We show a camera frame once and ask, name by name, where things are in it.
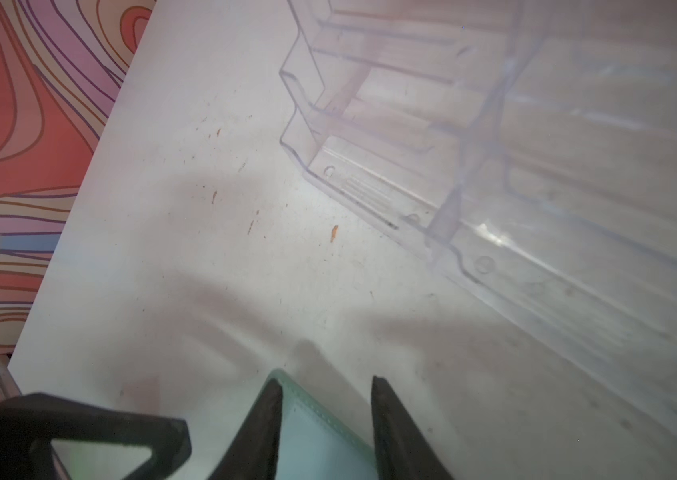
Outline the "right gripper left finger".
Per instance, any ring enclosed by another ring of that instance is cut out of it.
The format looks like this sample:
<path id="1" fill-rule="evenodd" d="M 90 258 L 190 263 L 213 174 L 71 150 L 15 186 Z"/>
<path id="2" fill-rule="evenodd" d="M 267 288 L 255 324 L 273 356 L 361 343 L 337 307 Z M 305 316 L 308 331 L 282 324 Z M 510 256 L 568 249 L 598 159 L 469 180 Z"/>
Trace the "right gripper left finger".
<path id="1" fill-rule="evenodd" d="M 273 480 L 278 470 L 284 392 L 268 380 L 210 480 Z"/>

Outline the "mint green card wallet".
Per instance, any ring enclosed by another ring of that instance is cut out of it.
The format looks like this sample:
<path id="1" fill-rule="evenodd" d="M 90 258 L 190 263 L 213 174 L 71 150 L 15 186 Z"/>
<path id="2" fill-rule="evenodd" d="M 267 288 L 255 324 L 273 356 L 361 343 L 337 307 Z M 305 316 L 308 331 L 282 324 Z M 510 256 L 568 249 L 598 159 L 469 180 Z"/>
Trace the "mint green card wallet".
<path id="1" fill-rule="evenodd" d="M 374 449 L 282 369 L 268 381 L 282 387 L 278 479 L 376 479 Z"/>

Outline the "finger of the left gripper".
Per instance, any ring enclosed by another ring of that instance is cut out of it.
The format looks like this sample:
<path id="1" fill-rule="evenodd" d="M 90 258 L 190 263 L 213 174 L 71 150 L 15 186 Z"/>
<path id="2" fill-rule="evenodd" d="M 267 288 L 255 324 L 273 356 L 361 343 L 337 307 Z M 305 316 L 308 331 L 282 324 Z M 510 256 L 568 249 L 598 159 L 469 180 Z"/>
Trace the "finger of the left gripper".
<path id="1" fill-rule="evenodd" d="M 148 449 L 128 479 L 169 478 L 192 455 L 184 420 L 34 393 L 0 402 L 0 479 L 56 479 L 54 440 Z"/>

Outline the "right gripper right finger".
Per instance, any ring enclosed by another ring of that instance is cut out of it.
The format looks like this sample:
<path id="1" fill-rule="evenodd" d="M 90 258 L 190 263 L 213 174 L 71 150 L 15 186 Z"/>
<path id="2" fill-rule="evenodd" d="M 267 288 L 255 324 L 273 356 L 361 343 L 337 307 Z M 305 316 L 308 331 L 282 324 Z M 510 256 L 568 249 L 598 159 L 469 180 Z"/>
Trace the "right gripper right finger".
<path id="1" fill-rule="evenodd" d="M 380 479 L 453 480 L 385 378 L 373 378 L 371 408 Z"/>

